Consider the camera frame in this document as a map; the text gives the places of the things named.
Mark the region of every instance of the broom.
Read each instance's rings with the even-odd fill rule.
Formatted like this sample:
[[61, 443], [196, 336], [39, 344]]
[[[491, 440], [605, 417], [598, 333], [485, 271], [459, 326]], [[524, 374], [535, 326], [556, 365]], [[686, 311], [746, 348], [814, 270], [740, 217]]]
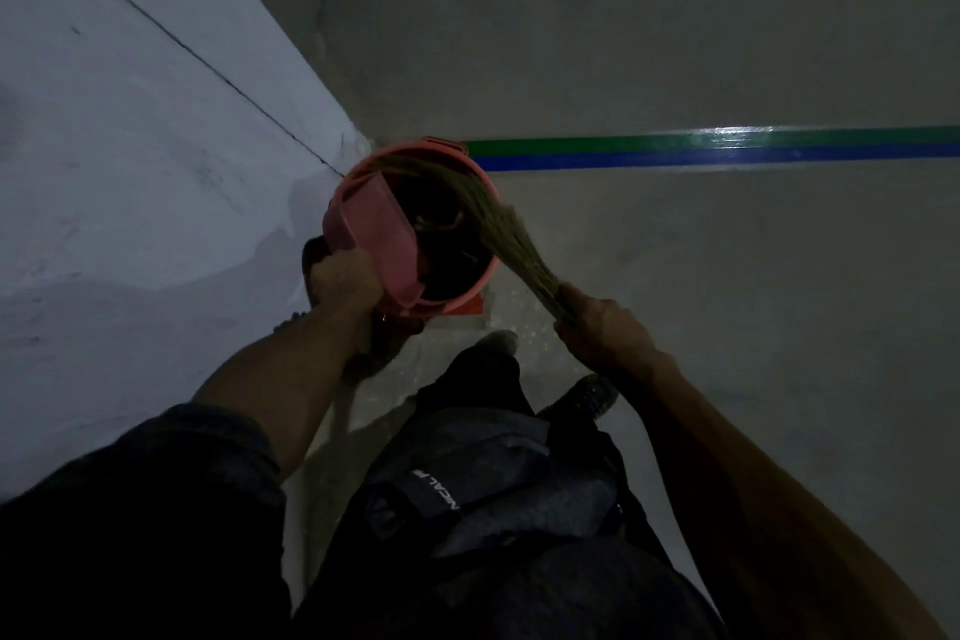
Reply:
[[573, 309], [560, 295], [560, 279], [544, 263], [523, 221], [513, 208], [498, 202], [480, 178], [403, 155], [381, 157], [372, 166], [384, 174], [424, 178], [452, 192], [483, 246], [523, 280], [554, 319], [576, 323]]

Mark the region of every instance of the sneaker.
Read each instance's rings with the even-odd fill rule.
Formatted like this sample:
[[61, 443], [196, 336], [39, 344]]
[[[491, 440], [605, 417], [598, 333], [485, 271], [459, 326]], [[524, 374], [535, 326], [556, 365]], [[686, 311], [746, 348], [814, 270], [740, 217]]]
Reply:
[[517, 355], [517, 348], [521, 345], [521, 338], [516, 331], [501, 329], [491, 331], [473, 346], [488, 349], [490, 352], [500, 352], [510, 357]]
[[613, 383], [600, 375], [579, 379], [559, 400], [541, 410], [540, 420], [555, 422], [564, 416], [582, 416], [594, 422], [606, 416], [620, 393]]

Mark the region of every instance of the person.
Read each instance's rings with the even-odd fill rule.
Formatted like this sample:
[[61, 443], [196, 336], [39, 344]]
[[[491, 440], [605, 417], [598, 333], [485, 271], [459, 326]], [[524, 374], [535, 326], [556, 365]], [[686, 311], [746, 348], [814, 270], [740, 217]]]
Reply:
[[[568, 284], [577, 321], [556, 331], [596, 376], [537, 416], [515, 337], [465, 350], [415, 396], [291, 618], [281, 484], [383, 295], [362, 251], [308, 270], [305, 316], [234, 355], [193, 402], [0, 508], [8, 636], [946, 637], [628, 310]], [[617, 392], [646, 426], [719, 617], [671, 567], [594, 425]]]

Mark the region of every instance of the gray floor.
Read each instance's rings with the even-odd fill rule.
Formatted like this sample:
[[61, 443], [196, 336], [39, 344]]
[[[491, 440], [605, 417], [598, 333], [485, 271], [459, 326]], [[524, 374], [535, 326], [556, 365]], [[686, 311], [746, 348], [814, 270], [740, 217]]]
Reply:
[[[960, 0], [263, 0], [367, 136], [957, 123]], [[630, 305], [750, 438], [960, 635], [960, 162], [498, 175], [548, 263]], [[547, 404], [583, 373], [501, 271], [488, 326]], [[340, 507], [477, 330], [431, 329], [344, 400], [308, 470], [315, 571]], [[638, 418], [603, 422], [695, 570]]]

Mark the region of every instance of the green stripe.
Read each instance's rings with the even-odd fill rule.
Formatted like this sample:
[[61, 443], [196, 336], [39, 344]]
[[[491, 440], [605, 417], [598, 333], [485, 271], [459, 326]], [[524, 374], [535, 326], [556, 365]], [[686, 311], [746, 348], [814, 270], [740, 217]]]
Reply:
[[790, 129], [721, 127], [646, 136], [575, 136], [556, 139], [481, 139], [467, 142], [471, 157], [670, 152], [697, 149], [934, 145], [960, 142], [960, 127], [900, 129]]

